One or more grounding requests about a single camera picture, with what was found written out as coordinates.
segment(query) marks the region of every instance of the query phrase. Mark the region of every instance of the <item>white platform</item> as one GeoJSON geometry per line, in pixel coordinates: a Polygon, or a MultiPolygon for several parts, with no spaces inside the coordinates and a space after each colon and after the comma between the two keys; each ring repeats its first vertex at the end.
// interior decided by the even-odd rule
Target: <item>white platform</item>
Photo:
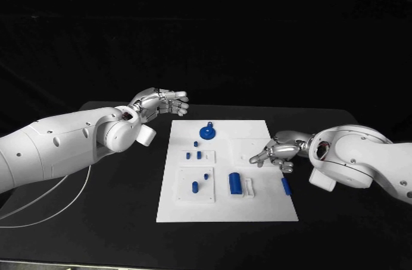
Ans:
{"type": "Polygon", "coordinates": [[[264,149],[271,140],[265,121],[201,120],[172,122],[171,139],[164,173],[164,184],[159,198],[158,222],[236,222],[236,221],[298,221],[291,196],[285,194],[282,177],[278,167],[269,162],[264,168],[249,164],[249,158],[264,149]],[[217,135],[213,140],[200,137],[200,129],[209,121],[217,135]],[[197,159],[184,161],[183,151],[214,151],[214,162],[200,163],[197,159]],[[201,183],[203,171],[183,172],[188,168],[211,168],[214,181],[204,188],[204,198],[193,199],[191,179],[201,183]],[[253,182],[253,197],[230,197],[229,174],[238,172],[242,177],[243,192],[246,194],[245,179],[253,182]],[[214,202],[207,201],[210,186],[214,185],[214,202]]]}

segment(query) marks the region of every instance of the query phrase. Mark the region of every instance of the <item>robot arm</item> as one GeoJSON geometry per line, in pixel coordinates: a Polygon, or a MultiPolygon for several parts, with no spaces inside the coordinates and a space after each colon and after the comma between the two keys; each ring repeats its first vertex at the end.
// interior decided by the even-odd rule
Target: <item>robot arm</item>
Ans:
{"type": "Polygon", "coordinates": [[[0,138],[0,193],[76,173],[135,141],[149,146],[159,113],[183,116],[185,92],[148,89],[128,106],[99,108],[45,118],[0,138]]]}
{"type": "Polygon", "coordinates": [[[251,163],[262,167],[269,158],[282,172],[292,172],[288,161],[295,155],[310,158],[310,182],[327,191],[333,191],[337,182],[369,188],[375,180],[395,198],[412,204],[412,143],[394,144],[375,129],[359,125],[334,127],[313,135],[282,131],[251,163]]]}

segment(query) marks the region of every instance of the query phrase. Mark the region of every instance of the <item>white cable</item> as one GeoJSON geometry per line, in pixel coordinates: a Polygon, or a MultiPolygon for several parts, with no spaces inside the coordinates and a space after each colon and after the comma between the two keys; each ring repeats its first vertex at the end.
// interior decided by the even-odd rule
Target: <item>white cable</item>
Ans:
{"type": "Polygon", "coordinates": [[[12,211],[11,213],[5,214],[0,216],[0,220],[8,218],[11,215],[16,214],[18,212],[21,212],[28,206],[31,206],[44,196],[47,196],[51,191],[58,187],[58,185],[61,185],[61,183],[65,181],[67,176],[64,177],[64,179],[57,183],[57,185],[31,202],[28,203],[24,207],[18,208],[15,211],[12,211]]]}
{"type": "Polygon", "coordinates": [[[41,220],[41,221],[38,221],[38,222],[35,222],[35,223],[32,223],[32,224],[15,225],[15,226],[11,226],[11,227],[3,227],[3,226],[0,226],[0,228],[29,227],[29,226],[32,226],[32,225],[35,225],[35,224],[39,224],[39,223],[45,222],[45,221],[50,220],[51,218],[54,218],[61,212],[64,212],[64,210],[71,206],[71,204],[76,202],[77,198],[80,197],[81,192],[84,191],[84,187],[86,187],[86,185],[87,185],[87,183],[89,183],[89,176],[87,176],[87,178],[86,178],[84,186],[83,186],[83,188],[81,188],[81,190],[80,190],[80,193],[77,194],[77,196],[76,196],[76,198],[73,199],[71,203],[70,203],[52,216],[50,216],[47,219],[44,219],[44,220],[41,220]]]}

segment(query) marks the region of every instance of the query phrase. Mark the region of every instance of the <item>robotic hand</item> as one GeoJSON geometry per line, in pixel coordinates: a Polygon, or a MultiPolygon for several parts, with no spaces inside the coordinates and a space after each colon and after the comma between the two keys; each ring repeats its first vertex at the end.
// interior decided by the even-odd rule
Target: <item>robotic hand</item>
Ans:
{"type": "Polygon", "coordinates": [[[292,157],[308,157],[314,165],[310,182],[316,186],[333,191],[340,182],[369,188],[375,180],[395,198],[412,204],[411,154],[412,143],[394,144],[375,129],[343,125],[313,135],[278,132],[249,162],[262,167],[271,159],[282,172],[292,172],[292,157]]]}
{"type": "Polygon", "coordinates": [[[0,138],[0,193],[76,173],[135,141],[149,146],[158,114],[187,114],[187,92],[151,88],[128,106],[44,118],[0,138]]]}

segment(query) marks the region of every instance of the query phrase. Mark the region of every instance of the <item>black table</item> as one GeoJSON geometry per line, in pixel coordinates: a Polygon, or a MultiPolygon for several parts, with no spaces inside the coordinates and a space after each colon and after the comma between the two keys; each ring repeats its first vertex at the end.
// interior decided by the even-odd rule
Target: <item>black table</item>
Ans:
{"type": "MultiPolygon", "coordinates": [[[[89,102],[81,110],[123,105],[89,102]]],[[[172,120],[266,120],[269,132],[316,133],[356,124],[343,110],[193,105],[190,113],[161,115],[148,125],[149,147],[135,143],[94,166],[84,193],[45,223],[0,229],[0,259],[80,265],[171,269],[287,269],[340,266],[407,269],[412,265],[412,206],[373,183],[337,184],[330,193],[310,184],[313,166],[295,158],[287,174],[300,222],[157,223],[172,120]]],[[[87,170],[0,225],[26,224],[54,214],[81,189],[87,170]]],[[[60,179],[18,188],[2,213],[42,194],[60,179]]]]}

